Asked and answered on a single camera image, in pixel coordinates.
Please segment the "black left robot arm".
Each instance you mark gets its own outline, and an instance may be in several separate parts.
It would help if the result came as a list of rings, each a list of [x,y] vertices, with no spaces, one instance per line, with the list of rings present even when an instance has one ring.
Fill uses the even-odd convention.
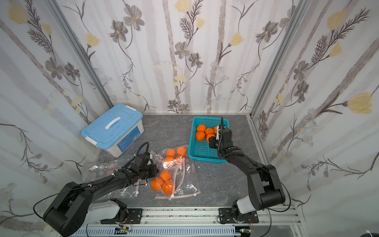
[[[148,180],[158,174],[149,152],[140,153],[110,176],[88,183],[70,182],[55,198],[40,218],[63,237],[74,234],[83,225],[102,221],[118,224],[129,217],[127,205],[118,199],[95,203],[95,200],[115,190]]]

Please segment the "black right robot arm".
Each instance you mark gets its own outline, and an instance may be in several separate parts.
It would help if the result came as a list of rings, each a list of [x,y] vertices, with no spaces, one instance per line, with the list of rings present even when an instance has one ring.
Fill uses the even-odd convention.
[[[286,202],[287,189],[278,178],[273,165],[264,165],[248,157],[232,141],[232,131],[220,118],[217,134],[209,139],[209,147],[217,151],[220,159],[237,167],[246,175],[248,195],[235,202],[240,214],[271,208]]]

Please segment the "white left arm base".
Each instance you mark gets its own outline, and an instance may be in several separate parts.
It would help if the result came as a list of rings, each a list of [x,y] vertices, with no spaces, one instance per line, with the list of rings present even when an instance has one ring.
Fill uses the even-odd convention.
[[[140,224],[142,219],[142,208],[131,208],[127,204],[113,198],[106,202],[93,203],[89,206],[83,225],[100,222],[101,224],[127,223]]]

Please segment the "orange from bag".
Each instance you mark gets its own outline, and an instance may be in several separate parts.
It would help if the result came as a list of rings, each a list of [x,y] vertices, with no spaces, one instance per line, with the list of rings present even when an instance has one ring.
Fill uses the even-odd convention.
[[[210,139],[211,139],[212,137],[215,137],[215,136],[216,136],[215,134],[208,134],[208,135],[206,136],[206,140],[207,140],[207,142],[210,143]]]

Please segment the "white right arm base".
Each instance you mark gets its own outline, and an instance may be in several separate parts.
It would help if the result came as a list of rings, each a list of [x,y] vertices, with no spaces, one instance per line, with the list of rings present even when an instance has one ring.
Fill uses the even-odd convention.
[[[217,221],[220,224],[258,224],[259,218],[256,209],[248,196],[234,201],[231,207],[218,209]]]

